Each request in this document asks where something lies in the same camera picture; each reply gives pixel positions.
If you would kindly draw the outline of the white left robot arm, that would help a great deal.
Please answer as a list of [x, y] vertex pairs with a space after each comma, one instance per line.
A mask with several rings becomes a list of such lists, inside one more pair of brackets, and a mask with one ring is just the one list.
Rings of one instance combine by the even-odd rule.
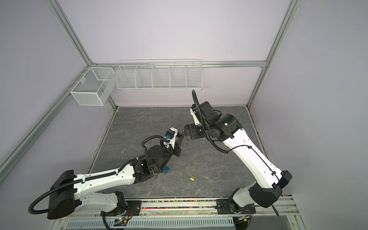
[[180, 156], [183, 138], [183, 133], [170, 129], [165, 136], [146, 138], [141, 143], [144, 153], [119, 168], [87, 174], [65, 171], [49, 191], [30, 204], [28, 212], [32, 215], [46, 213], [48, 219], [60, 219], [87, 210], [124, 214], [127, 209], [124, 194], [116, 191], [104, 195], [101, 191], [156, 178], [164, 172], [172, 156]]

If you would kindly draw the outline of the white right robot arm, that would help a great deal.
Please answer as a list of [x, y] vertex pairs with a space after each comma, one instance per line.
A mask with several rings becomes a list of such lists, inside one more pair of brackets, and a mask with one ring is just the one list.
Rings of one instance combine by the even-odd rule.
[[224, 209], [239, 213], [252, 204], [263, 208], [272, 206], [291, 181], [291, 173], [280, 170], [264, 156], [235, 116], [219, 115], [209, 102], [200, 103], [195, 90], [192, 91], [192, 98], [194, 103], [190, 113], [194, 122], [185, 126], [187, 140], [205, 138], [222, 153], [234, 152], [255, 178], [250, 186], [236, 189]]

